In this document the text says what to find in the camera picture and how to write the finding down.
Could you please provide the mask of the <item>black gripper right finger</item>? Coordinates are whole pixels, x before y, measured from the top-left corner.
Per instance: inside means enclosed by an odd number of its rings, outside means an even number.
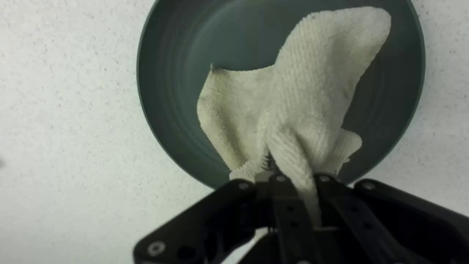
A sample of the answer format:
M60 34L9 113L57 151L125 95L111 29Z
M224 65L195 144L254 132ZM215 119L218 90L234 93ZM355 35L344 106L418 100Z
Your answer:
M322 225L346 241L352 263L469 264L466 216L378 181L314 181Z

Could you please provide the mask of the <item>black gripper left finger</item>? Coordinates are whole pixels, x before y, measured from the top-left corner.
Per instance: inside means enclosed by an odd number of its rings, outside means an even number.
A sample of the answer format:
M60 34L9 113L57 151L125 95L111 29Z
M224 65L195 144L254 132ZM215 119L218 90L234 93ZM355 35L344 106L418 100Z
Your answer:
M271 188L230 181L139 239L133 264L221 264L271 227Z

